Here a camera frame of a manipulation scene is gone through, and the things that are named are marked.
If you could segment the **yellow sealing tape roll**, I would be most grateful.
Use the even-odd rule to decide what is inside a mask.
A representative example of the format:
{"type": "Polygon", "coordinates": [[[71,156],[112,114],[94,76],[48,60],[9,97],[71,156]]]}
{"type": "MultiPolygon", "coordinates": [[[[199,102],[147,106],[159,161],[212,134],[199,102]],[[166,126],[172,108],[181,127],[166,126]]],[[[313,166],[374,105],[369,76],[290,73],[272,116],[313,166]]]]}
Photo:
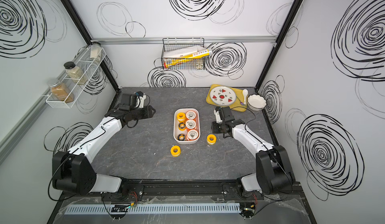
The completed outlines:
{"type": "Polygon", "coordinates": [[[184,123],[186,121],[186,115],[183,112],[179,112],[176,115],[176,119],[179,123],[184,123]]]}
{"type": "Polygon", "coordinates": [[[170,149],[171,155],[173,157],[178,157],[181,154],[181,149],[179,146],[175,145],[170,149]]]}
{"type": "Polygon", "coordinates": [[[214,145],[216,143],[216,141],[217,141],[217,138],[216,138],[216,136],[214,134],[209,134],[207,136],[207,143],[209,145],[214,145]]]}

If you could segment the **white plastic storage box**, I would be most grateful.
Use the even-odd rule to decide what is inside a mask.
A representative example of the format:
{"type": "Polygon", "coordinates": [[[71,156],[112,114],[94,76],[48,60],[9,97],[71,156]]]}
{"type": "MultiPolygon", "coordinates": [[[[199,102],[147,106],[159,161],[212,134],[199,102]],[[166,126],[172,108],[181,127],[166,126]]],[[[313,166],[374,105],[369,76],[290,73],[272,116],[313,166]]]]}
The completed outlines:
{"type": "Polygon", "coordinates": [[[174,120],[174,122],[173,122],[173,137],[174,137],[174,140],[175,140],[178,144],[195,144],[195,143],[197,143],[197,141],[199,140],[199,138],[198,138],[197,140],[195,140],[195,141],[188,141],[187,138],[186,138],[185,141],[178,141],[178,140],[177,140],[177,136],[178,136],[179,134],[185,134],[185,135],[187,136],[188,130],[185,129],[184,131],[180,131],[180,130],[178,129],[178,124],[179,124],[179,122],[178,122],[177,119],[176,119],[176,115],[177,115],[177,113],[179,113],[179,112],[186,113],[187,111],[190,111],[190,110],[196,111],[197,114],[198,114],[198,117],[197,117],[197,119],[196,119],[196,123],[197,123],[197,129],[196,129],[196,130],[199,132],[199,138],[200,138],[200,136],[201,136],[201,131],[200,131],[200,116],[199,116],[198,110],[196,110],[196,109],[194,109],[194,108],[178,109],[178,110],[175,111],[175,113],[174,113],[174,118],[173,118],[173,120],[174,120]]]}

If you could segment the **orange sealing tape roll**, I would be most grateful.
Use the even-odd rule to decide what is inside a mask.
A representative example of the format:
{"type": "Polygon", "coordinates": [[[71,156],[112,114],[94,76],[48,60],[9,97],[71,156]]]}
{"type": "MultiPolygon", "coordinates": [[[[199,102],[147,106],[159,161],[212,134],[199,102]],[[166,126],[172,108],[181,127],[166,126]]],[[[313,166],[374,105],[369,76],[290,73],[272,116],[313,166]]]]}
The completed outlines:
{"type": "Polygon", "coordinates": [[[195,120],[192,120],[192,119],[188,119],[186,122],[185,122],[185,127],[186,129],[189,131],[189,130],[196,130],[197,129],[197,123],[195,120]]]}
{"type": "Polygon", "coordinates": [[[195,141],[199,138],[199,132],[197,130],[191,129],[187,132],[187,140],[195,141]]]}
{"type": "Polygon", "coordinates": [[[187,120],[194,120],[195,121],[198,117],[198,114],[196,111],[190,110],[190,111],[186,112],[185,116],[186,116],[187,120]]]}

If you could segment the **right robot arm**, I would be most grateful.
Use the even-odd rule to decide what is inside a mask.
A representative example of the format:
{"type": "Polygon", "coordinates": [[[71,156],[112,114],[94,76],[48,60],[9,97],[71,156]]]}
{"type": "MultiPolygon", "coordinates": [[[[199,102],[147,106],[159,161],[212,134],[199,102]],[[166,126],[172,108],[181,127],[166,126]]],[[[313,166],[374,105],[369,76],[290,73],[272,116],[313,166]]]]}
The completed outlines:
{"type": "Polygon", "coordinates": [[[246,122],[235,119],[230,107],[216,107],[214,115],[212,132],[239,141],[255,156],[256,172],[240,179],[245,191],[272,194],[293,185],[295,176],[283,146],[263,140],[246,122]]]}

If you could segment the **yellow black tape roll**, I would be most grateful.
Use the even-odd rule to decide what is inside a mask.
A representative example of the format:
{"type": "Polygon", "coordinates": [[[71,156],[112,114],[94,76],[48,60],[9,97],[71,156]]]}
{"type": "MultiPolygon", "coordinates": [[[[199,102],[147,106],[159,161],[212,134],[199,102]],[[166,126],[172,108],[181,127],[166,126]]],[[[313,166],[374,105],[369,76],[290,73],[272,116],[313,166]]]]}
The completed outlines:
{"type": "Polygon", "coordinates": [[[186,135],[185,134],[179,134],[177,136],[177,140],[178,141],[185,141],[186,140],[186,135]]]}
{"type": "Polygon", "coordinates": [[[178,129],[180,130],[180,131],[184,131],[185,129],[186,129],[186,125],[185,125],[185,123],[179,123],[178,124],[178,129]]]}

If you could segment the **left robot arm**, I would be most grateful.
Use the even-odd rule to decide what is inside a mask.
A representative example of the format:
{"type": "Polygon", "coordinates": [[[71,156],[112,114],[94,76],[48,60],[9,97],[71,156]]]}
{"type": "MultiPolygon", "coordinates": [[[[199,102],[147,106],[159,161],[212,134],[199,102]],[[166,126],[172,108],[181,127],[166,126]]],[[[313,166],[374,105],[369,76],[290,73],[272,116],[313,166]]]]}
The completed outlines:
{"type": "Polygon", "coordinates": [[[52,159],[51,184],[54,189],[78,195],[92,192],[119,192],[122,178],[97,174],[91,163],[104,145],[130,121],[152,118],[156,110],[144,106],[130,111],[112,109],[83,140],[52,159]]]}

